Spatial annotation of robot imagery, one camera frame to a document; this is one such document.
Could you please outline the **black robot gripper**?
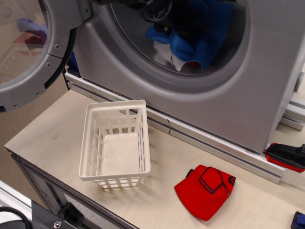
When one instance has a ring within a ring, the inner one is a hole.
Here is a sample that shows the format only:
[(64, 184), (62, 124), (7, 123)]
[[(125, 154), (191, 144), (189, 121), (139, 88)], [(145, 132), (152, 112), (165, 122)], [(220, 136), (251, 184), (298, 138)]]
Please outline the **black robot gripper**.
[(191, 12), (188, 0), (149, 0), (140, 9), (140, 16), (153, 23), (161, 34), (177, 32), (182, 38), (192, 40), (198, 33), (205, 34), (207, 26)]

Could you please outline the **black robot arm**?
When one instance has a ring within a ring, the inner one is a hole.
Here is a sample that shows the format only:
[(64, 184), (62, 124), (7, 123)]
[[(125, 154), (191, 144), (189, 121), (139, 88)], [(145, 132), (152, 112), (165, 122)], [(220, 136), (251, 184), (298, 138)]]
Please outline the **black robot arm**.
[(145, 38), (168, 43), (173, 35), (193, 41), (205, 35), (207, 24), (190, 0), (94, 0), (111, 5), (120, 28), (132, 41)]

